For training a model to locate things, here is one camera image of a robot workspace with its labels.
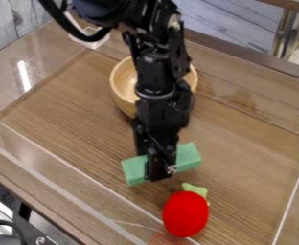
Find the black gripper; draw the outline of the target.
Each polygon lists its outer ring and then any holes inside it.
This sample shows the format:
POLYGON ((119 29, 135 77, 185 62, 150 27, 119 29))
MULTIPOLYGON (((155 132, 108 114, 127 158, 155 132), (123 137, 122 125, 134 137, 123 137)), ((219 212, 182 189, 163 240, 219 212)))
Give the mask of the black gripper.
POLYGON ((190 123, 194 103, 191 85, 185 80, 177 84, 170 99, 137 101, 137 117, 133 119, 135 152, 147 155, 145 177, 151 182, 169 178, 177 170, 175 146, 179 131, 190 123))

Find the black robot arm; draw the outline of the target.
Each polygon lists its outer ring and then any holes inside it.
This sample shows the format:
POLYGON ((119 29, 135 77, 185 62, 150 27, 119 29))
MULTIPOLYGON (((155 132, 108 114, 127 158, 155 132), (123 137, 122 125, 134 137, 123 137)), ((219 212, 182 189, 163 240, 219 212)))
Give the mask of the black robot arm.
POLYGON ((137 70, 133 120, 137 153, 147 157, 145 177, 159 181, 177 171, 179 132, 189 126, 195 95, 185 22, 173 0, 74 0, 76 14, 122 32, 137 70))

